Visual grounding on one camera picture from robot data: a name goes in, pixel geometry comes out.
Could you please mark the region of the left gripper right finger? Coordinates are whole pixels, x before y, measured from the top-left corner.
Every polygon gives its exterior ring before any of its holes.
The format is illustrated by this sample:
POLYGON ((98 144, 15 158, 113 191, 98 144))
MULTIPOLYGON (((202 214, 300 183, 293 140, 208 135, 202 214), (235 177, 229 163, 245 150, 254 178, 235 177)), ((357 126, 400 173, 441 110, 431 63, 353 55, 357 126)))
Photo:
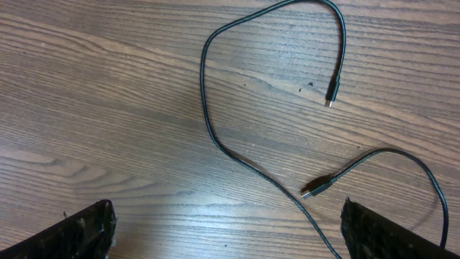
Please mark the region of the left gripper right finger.
POLYGON ((351 259, 459 259, 459 256, 347 199, 341 233, 351 259))

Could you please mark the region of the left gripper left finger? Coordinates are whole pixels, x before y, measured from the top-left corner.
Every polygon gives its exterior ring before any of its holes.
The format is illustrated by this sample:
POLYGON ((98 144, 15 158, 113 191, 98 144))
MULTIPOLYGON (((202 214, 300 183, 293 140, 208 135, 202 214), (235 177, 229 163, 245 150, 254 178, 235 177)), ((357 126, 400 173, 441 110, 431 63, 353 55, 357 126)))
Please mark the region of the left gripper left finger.
POLYGON ((1 251, 1 259, 105 259, 114 245, 116 215, 102 199, 1 251))

